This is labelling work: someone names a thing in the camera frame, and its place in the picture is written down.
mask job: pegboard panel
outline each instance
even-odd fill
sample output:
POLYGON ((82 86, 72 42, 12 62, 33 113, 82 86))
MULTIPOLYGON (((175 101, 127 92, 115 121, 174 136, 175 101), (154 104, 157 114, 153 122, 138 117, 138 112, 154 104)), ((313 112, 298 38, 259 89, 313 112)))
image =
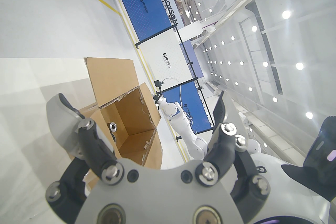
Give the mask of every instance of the pegboard panel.
POLYGON ((139 40, 170 27, 161 0, 122 0, 139 40))
MULTIPOLYGON (((180 83, 192 79, 189 67, 172 29, 142 43, 141 49, 155 80, 174 78, 180 83)), ((162 90, 175 86, 173 79, 164 81, 162 90)))

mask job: blue panel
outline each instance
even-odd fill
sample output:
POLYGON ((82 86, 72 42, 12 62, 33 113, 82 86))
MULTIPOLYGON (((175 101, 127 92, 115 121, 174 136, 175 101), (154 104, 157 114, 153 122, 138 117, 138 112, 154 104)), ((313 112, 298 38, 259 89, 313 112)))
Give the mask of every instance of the blue panel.
MULTIPOLYGON (((180 87, 170 89, 163 93, 167 103, 180 102, 180 87)), ((205 113, 201 98, 193 81, 181 86, 181 99, 183 109, 192 116, 192 130, 197 133, 210 129, 211 125, 205 113)))
POLYGON ((195 74, 196 74, 196 76, 193 74, 192 68, 191 68, 191 66, 190 66, 190 64, 189 64, 189 61, 188 61, 188 58, 187 58, 187 56, 186 56, 185 49, 183 48, 182 44, 180 44, 182 53, 183 53, 183 55, 185 56, 186 63, 188 64, 188 67, 189 67, 191 76, 192 76, 193 78, 201 78, 201 77, 203 77, 203 72, 202 72, 202 70, 201 70, 200 64, 198 63, 198 59, 197 59, 197 57, 196 57, 195 51, 193 50, 191 41, 190 41, 190 40, 185 41, 185 42, 183 42, 183 45, 184 45, 185 48, 186 48, 188 57, 189 57, 189 59, 190 59, 190 62, 192 62, 192 67, 193 67, 193 70, 195 71, 195 74))
POLYGON ((170 27, 161 0, 122 0, 139 40, 170 27))

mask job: box flap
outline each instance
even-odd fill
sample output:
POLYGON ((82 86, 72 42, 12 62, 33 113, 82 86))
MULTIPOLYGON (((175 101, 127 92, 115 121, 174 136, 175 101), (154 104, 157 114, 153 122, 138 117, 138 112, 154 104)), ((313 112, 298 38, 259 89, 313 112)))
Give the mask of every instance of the box flap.
POLYGON ((85 58, 99 107, 139 85, 133 60, 85 58))
POLYGON ((148 108, 149 114, 151 116, 151 120, 153 121, 155 127, 157 127, 161 119, 161 116, 153 100, 153 95, 145 82, 140 85, 140 90, 143 95, 144 102, 146 103, 146 106, 148 108))

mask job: cardboard box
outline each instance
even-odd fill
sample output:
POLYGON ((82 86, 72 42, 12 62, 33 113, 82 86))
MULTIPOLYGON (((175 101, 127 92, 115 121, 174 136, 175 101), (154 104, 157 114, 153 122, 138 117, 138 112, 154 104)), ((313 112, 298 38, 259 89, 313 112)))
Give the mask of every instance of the cardboard box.
POLYGON ((139 85, 133 61, 85 58, 85 63, 96 103, 80 112, 96 121, 117 158, 129 158, 145 167, 160 169, 162 148, 156 127, 161 116, 147 85, 139 85), (107 125, 110 122, 117 125, 116 143, 107 125))

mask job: white panel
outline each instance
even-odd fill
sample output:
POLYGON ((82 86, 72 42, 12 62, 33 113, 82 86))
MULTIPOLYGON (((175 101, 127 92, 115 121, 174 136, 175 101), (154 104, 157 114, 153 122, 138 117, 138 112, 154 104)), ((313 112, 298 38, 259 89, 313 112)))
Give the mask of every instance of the white panel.
POLYGON ((172 29, 142 43, 141 49, 154 80, 164 81, 162 89, 192 79, 185 57, 172 29))

